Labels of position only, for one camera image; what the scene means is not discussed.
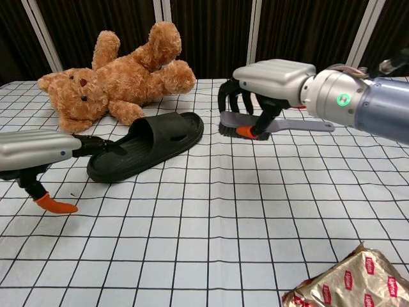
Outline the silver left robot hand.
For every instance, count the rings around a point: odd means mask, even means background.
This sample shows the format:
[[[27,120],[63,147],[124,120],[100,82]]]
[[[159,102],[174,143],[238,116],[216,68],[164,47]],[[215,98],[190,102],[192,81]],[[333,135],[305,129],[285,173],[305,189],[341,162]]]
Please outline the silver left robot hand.
[[[75,205],[54,200],[37,179],[51,164],[73,157],[127,151],[98,136],[67,134],[58,130],[32,129],[1,134],[1,180],[15,180],[42,209],[54,214],[78,211]]]

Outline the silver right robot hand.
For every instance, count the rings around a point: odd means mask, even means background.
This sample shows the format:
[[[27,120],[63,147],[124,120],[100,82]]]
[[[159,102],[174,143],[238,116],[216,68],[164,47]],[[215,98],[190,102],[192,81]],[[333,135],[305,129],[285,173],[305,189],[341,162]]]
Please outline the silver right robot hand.
[[[218,91],[219,133],[264,141],[281,111],[301,105],[300,92],[316,75],[312,64],[269,59],[239,67]]]

